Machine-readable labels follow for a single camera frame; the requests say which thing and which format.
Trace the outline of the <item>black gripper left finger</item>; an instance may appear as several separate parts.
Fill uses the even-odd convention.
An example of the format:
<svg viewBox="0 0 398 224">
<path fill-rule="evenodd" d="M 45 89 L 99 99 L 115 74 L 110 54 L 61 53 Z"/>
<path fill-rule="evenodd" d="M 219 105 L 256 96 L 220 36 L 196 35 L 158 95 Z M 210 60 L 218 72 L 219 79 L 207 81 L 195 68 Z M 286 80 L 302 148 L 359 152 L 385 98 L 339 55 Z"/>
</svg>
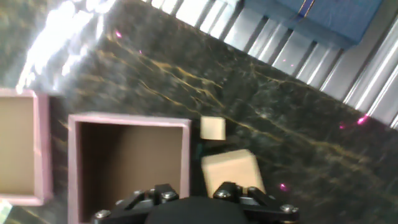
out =
<svg viewBox="0 0 398 224">
<path fill-rule="evenodd" d="M 155 207 L 179 198 L 170 184 L 156 185 L 146 191 L 137 190 L 128 198 L 117 201 L 112 210 L 96 212 L 93 224 L 143 224 Z"/>
</svg>

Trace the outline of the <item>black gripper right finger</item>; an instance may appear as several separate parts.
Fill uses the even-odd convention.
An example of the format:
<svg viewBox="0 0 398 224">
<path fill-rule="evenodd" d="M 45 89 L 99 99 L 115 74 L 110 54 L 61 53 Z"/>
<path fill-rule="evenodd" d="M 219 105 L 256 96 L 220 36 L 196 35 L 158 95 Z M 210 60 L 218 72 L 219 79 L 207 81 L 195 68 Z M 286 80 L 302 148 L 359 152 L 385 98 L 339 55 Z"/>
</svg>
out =
<svg viewBox="0 0 398 224">
<path fill-rule="evenodd" d="M 277 201 L 257 187 L 244 188 L 234 182 L 223 182 L 213 198 L 234 203 L 250 222 L 299 223 L 298 207 Z"/>
</svg>

